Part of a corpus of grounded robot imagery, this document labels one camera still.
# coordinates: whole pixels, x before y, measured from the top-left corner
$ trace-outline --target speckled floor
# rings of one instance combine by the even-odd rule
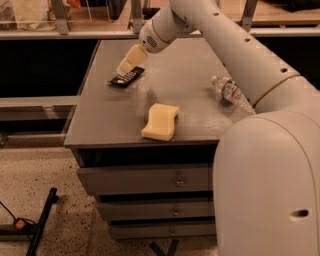
[[[0,149],[0,200],[16,217],[38,221],[51,187],[59,200],[53,205],[37,256],[152,256],[155,241],[167,252],[171,239],[114,241],[95,208],[95,202],[76,176],[78,168],[70,150],[57,135],[9,136]],[[0,224],[12,217],[0,207]],[[217,256],[216,238],[179,240],[175,256]],[[26,255],[29,243],[0,241],[1,256]]]

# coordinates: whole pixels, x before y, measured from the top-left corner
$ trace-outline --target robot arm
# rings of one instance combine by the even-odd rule
[[[193,29],[261,113],[229,128],[215,153],[219,255],[319,256],[319,91],[214,0],[169,0],[140,39],[156,53]]]
[[[200,31],[257,113],[319,104],[319,97],[311,97],[319,92],[226,17],[215,0],[169,0],[142,28],[140,40],[150,53],[157,53],[193,30]]]

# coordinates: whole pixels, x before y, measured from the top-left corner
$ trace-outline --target drawer cabinet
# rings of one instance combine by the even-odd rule
[[[193,223],[163,223],[162,225],[115,225],[110,226],[109,233],[114,239],[144,237],[181,237],[216,234],[213,221]]]
[[[208,164],[80,168],[89,195],[208,191]]]
[[[109,86],[123,54],[136,43],[101,41],[65,146],[112,238],[214,234],[216,147],[248,112],[217,97],[210,78],[229,74],[200,38],[177,39],[164,54],[150,55],[130,86]],[[141,137],[154,103],[180,108],[168,142]]]
[[[108,223],[121,220],[157,220],[214,216],[212,200],[145,200],[97,203],[97,209]]]

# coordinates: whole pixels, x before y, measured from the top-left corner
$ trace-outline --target black stand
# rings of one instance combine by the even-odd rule
[[[28,230],[18,230],[14,225],[0,225],[0,237],[16,237],[16,239],[14,240],[21,240],[21,238],[19,239],[19,237],[21,236],[29,237],[30,245],[26,256],[35,256],[51,210],[51,206],[59,199],[56,193],[56,188],[50,189],[47,201],[44,205],[41,216],[39,218],[39,222],[37,224],[30,224],[30,228]]]

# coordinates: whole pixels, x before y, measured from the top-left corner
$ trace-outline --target yellow sponge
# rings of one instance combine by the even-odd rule
[[[141,135],[145,138],[169,141],[174,134],[174,119],[179,107],[155,103],[149,109],[149,120]]]

